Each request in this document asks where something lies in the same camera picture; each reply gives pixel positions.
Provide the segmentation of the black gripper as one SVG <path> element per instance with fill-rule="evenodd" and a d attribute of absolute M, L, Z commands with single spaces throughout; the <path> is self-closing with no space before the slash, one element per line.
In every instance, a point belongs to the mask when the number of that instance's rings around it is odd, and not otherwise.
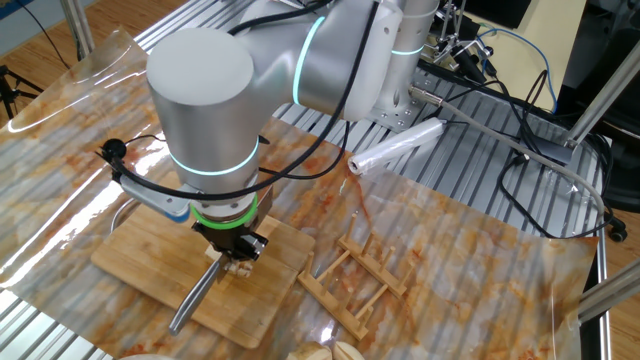
<path fill-rule="evenodd" d="M 245 226 L 220 230 L 195 222 L 193 230 L 221 255 L 229 257 L 230 248 L 233 248 L 231 257 L 238 261 L 257 261 L 268 244 L 267 238 L 259 234 L 249 234 L 251 230 Z"/>

